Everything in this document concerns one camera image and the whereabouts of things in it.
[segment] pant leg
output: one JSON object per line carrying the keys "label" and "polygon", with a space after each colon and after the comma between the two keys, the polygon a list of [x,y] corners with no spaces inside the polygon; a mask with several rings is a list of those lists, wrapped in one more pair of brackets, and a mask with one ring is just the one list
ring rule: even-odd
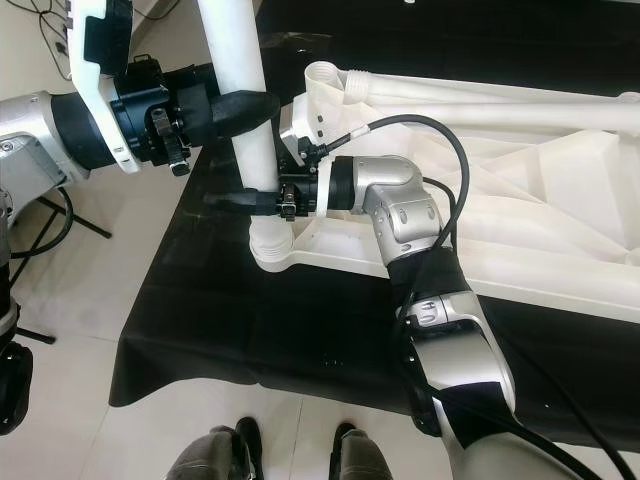
{"label": "pant leg", "polygon": [[382,452],[362,430],[342,437],[340,480],[393,480]]}
{"label": "pant leg", "polygon": [[216,427],[189,445],[178,457],[166,480],[229,480],[241,468],[234,459],[234,430]]}

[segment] gray pants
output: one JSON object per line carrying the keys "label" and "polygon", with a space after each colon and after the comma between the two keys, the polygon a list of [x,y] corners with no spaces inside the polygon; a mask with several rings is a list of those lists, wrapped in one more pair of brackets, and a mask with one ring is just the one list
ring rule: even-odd
{"label": "gray pants", "polygon": [[[246,480],[251,467],[241,442],[233,429],[214,428],[180,454],[166,480]],[[382,452],[362,430],[343,435],[339,455],[330,480],[392,480]]]}

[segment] black shoe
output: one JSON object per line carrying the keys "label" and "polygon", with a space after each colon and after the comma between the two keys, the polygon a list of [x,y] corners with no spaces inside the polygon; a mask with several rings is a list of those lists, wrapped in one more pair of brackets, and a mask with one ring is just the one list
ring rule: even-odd
{"label": "black shoe", "polygon": [[264,480],[262,471],[262,440],[258,423],[251,417],[241,418],[236,424],[236,433],[242,437],[249,449],[251,463],[256,472],[256,480]]}
{"label": "black shoe", "polygon": [[340,478],[340,458],[342,453],[342,437],[351,430],[354,430],[351,423],[343,422],[338,425],[336,433],[333,436],[333,451],[329,460],[329,480],[337,480]]}

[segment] person's foot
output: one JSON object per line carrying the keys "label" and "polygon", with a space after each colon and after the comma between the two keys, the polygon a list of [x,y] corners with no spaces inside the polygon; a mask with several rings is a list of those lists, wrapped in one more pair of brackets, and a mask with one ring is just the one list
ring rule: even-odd
{"label": "person's foot", "polygon": [[242,437],[249,449],[256,480],[264,480],[262,472],[262,440],[258,423],[251,417],[241,418],[236,424],[236,433]]}
{"label": "person's foot", "polygon": [[329,460],[329,480],[338,479],[340,477],[340,458],[342,452],[342,437],[356,427],[348,422],[342,422],[336,428],[336,433],[333,436],[333,451],[331,452],[331,459]]}

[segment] tiled floor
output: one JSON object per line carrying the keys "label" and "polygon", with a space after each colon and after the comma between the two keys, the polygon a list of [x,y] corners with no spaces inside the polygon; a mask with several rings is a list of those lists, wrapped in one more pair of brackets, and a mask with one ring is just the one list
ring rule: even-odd
{"label": "tiled floor", "polygon": [[[115,342],[184,183],[163,168],[134,176],[108,168],[70,190],[78,213],[114,237],[75,225],[60,248],[33,259],[14,290],[24,305],[21,324],[58,342],[19,338],[35,357],[31,405],[24,423],[0,437],[0,478],[160,479],[192,440],[248,414],[263,431],[268,480],[326,479],[343,420],[378,442],[396,478],[451,478],[439,440],[419,434],[407,417],[369,408],[215,380],[178,382],[134,405],[107,406]],[[11,234],[14,248],[24,248],[45,218],[39,206],[25,212]],[[617,478],[602,452],[571,450]],[[640,455],[628,457],[640,472]]]}

